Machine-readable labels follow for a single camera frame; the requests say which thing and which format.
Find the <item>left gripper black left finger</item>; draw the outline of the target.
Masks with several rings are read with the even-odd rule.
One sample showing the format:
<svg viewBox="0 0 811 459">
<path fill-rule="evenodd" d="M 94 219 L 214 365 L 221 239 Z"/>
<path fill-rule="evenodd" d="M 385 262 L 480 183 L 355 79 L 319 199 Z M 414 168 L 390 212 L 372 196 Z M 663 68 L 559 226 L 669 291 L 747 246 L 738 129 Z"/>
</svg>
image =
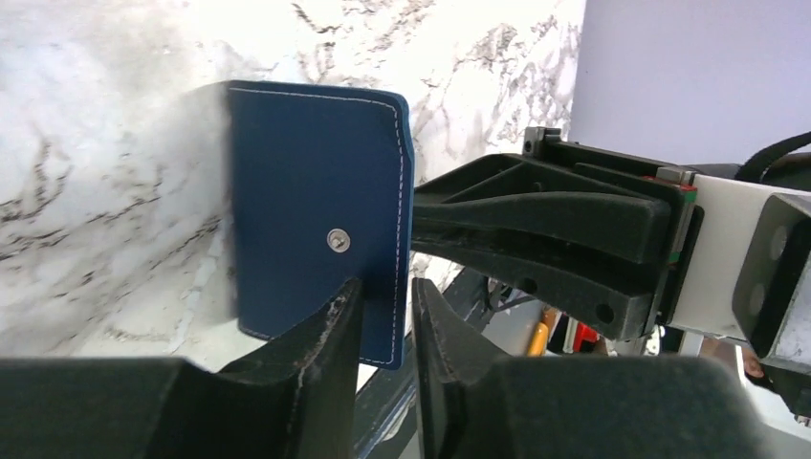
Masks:
<svg viewBox="0 0 811 459">
<path fill-rule="evenodd" d="M 216 373 L 180 358 L 1 362 L 5 458 L 350 458 L 362 283 Z"/>
</svg>

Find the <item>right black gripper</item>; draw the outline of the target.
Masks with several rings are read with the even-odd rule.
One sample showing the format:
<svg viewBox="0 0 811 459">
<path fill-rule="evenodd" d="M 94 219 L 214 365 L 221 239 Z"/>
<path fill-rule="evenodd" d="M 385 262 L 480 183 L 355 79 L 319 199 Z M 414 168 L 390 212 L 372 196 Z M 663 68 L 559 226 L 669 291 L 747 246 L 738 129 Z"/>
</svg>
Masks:
<svg viewBox="0 0 811 459">
<path fill-rule="evenodd" d="M 658 287 L 657 272 L 642 263 L 663 252 L 670 206 L 552 164 L 677 186 L 693 198 L 677 219 L 672 259 L 681 285 L 673 304 L 660 306 L 660 318 L 743 342 L 735 285 L 766 200 L 776 193 L 810 197 L 809 144 L 803 133 L 744 165 L 677 165 L 566 142 L 557 128 L 528 127 L 523 153 L 543 163 L 486 155 L 417 186 L 413 197 L 416 219 L 527 234 L 415 234 L 412 249 L 519 289 L 609 339 L 636 339 Z"/>
</svg>

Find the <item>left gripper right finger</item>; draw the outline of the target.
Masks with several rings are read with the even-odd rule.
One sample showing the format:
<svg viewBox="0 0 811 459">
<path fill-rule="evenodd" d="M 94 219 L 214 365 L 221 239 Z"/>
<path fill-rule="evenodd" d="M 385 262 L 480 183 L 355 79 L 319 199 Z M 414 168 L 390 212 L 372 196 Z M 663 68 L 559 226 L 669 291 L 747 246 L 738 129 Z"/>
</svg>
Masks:
<svg viewBox="0 0 811 459">
<path fill-rule="evenodd" d="M 760 422 L 720 364 L 514 357 L 412 282 L 426 458 L 757 458 Z"/>
</svg>

